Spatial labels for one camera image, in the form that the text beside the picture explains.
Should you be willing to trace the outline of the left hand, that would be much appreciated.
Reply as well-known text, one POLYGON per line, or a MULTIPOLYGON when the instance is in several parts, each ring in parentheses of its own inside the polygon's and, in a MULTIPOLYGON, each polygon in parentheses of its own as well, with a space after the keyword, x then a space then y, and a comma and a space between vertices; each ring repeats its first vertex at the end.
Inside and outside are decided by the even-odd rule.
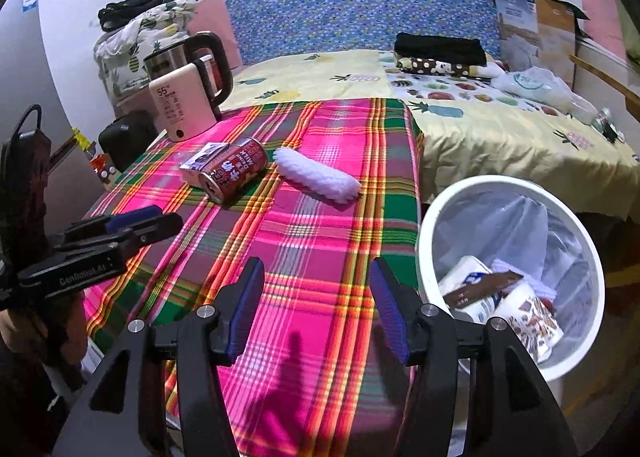
POLYGON ((1 338, 6 347, 52 366, 61 355, 70 365, 78 365, 88 349, 85 295, 77 292, 53 300, 37 312, 1 312, 1 338))

